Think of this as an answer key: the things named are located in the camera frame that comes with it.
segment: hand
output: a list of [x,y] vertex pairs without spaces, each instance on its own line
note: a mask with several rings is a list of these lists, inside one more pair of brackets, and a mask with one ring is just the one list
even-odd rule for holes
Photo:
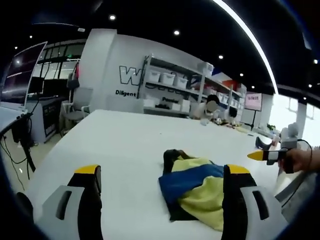
[[286,159],[278,161],[279,168],[284,169],[285,161],[292,161],[293,172],[312,171],[313,166],[310,165],[310,151],[293,148],[286,153]]

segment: sign board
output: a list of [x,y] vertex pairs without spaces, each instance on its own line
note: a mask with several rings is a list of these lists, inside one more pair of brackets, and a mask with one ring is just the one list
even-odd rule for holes
[[248,110],[261,111],[262,93],[247,93],[245,95],[244,108]]

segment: person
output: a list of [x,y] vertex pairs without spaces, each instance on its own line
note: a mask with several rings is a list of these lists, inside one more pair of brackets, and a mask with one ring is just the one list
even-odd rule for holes
[[[304,202],[295,219],[276,238],[276,240],[292,239],[318,239],[320,216],[320,150],[291,149],[286,153],[286,159],[291,159],[293,171],[305,171],[317,173],[315,189],[311,197]],[[278,165],[284,169],[284,160]]]
[[214,112],[218,109],[219,104],[220,101],[217,95],[209,95],[206,99],[206,102],[201,102],[197,106],[192,114],[192,118],[196,120],[208,119],[209,121],[211,121]]

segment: white table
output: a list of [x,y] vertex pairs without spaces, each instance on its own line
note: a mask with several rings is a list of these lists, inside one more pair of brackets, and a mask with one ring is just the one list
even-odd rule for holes
[[214,240],[222,233],[199,221],[169,221],[158,178],[163,153],[182,149],[218,165],[250,170],[256,183],[273,191],[278,166],[247,158],[256,137],[213,123],[96,110],[64,136],[35,171],[26,190],[34,216],[60,186],[82,166],[101,165],[101,228],[108,240]]

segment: led strip light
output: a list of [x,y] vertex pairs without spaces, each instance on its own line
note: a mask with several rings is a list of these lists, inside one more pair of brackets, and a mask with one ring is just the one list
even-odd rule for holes
[[253,43],[258,53],[260,54],[260,57],[262,58],[264,65],[269,73],[269,76],[272,81],[274,93],[278,95],[279,93],[278,93],[278,88],[277,88],[277,83],[276,83],[274,73],[272,72],[268,59],[264,51],[262,50],[259,42],[257,41],[256,37],[254,36],[254,34],[251,32],[251,30],[245,24],[245,22],[238,16],[238,14],[236,14],[236,12],[233,11],[231,7],[229,7],[224,1],[222,0],[212,0],[212,1],[215,2],[217,5],[219,5],[219,7],[221,7],[224,11],[226,11],[236,21],[236,23],[243,29],[246,35],[250,38],[251,42]]

